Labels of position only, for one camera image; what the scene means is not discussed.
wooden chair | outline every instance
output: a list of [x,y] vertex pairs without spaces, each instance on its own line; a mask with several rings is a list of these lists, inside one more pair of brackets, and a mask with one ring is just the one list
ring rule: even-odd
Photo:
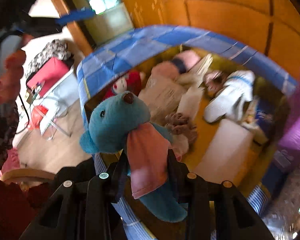
[[2,174],[0,180],[6,184],[12,182],[48,182],[53,180],[55,177],[54,173],[36,170],[36,169],[17,169],[5,172]]

dark red fabric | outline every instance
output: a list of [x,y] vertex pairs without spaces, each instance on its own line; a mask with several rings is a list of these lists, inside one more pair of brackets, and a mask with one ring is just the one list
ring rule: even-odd
[[17,240],[49,198],[48,185],[31,188],[26,195],[17,184],[0,181],[0,240]]

blue checkered padding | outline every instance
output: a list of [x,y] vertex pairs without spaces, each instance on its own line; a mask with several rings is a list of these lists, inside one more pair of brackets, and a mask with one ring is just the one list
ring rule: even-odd
[[[85,115],[84,104],[118,76],[180,44],[205,49],[244,65],[285,95],[291,95],[297,85],[279,65],[241,42],[198,28],[153,25],[116,38],[80,62],[77,77],[82,115]],[[87,118],[84,116],[83,119],[87,127]]]

wooden floor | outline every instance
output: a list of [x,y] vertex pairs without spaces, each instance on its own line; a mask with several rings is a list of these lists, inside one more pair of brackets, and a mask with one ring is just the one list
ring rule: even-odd
[[64,166],[76,166],[91,156],[83,152],[79,145],[84,132],[79,101],[70,107],[68,115],[59,119],[57,124],[70,132],[71,137],[57,131],[52,140],[46,141],[38,130],[31,131],[18,145],[22,164],[56,173]]

bear ear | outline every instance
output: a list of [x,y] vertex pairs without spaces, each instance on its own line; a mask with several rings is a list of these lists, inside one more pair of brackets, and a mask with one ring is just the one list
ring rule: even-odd
[[86,131],[83,135],[81,135],[80,146],[86,153],[95,154],[100,152],[93,142],[89,131]]

